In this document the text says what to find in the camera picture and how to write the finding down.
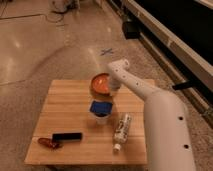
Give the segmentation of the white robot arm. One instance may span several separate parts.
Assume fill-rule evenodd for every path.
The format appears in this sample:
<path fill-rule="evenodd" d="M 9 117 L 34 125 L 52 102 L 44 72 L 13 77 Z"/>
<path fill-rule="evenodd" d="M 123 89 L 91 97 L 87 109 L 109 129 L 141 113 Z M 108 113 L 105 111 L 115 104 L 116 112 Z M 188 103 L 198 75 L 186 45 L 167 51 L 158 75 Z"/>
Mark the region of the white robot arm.
<path fill-rule="evenodd" d="M 196 171 L 188 109 L 174 93 L 129 72 L 127 59 L 108 64 L 111 91 L 125 85 L 144 101 L 144 132 L 149 171 Z"/>

